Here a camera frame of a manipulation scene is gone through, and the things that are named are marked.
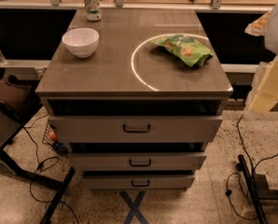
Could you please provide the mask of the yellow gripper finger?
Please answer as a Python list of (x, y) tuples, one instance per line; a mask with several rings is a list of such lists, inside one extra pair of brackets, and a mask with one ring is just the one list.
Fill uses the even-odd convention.
[(264, 114), (270, 112), (277, 103), (278, 99), (276, 97), (257, 92), (251, 102), (250, 109), (254, 113)]
[(278, 99), (278, 59), (268, 64), (258, 92)]

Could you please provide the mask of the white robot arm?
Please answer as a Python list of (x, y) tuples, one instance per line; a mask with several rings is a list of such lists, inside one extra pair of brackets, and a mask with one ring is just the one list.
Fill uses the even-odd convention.
[(278, 102), (278, 3), (271, 10), (265, 28), (265, 48), (277, 55), (266, 66), (249, 110), (256, 114), (269, 112)]

